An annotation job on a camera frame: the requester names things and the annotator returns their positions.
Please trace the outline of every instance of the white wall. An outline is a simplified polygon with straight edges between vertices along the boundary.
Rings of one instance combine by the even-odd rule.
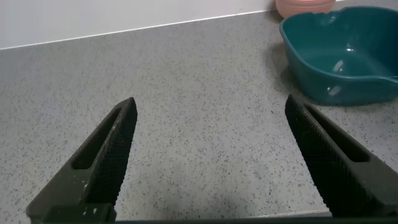
[[[265,11],[274,0],[0,0],[0,49]]]

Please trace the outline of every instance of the teal plastic basin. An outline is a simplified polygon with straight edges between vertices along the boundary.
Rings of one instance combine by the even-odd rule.
[[[361,105],[398,96],[398,12],[346,7],[280,24],[289,66],[311,99]]]

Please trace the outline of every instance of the countertop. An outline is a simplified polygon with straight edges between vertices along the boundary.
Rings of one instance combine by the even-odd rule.
[[[335,8],[398,1],[343,1]],[[0,51],[0,221],[25,208],[118,102],[138,122],[118,220],[327,212],[284,115],[275,12]],[[318,106],[398,171],[398,101]]]

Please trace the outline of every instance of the gray speckled countertop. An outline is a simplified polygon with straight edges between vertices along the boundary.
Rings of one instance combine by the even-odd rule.
[[[398,9],[398,2],[345,1]],[[276,12],[0,51],[0,222],[24,210],[119,101],[138,122],[118,220],[326,212],[284,115]],[[398,170],[398,101],[319,107]]]

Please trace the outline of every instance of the pink container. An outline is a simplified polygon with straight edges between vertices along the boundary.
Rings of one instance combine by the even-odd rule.
[[[276,8],[283,17],[299,12],[328,12],[336,0],[276,0]]]

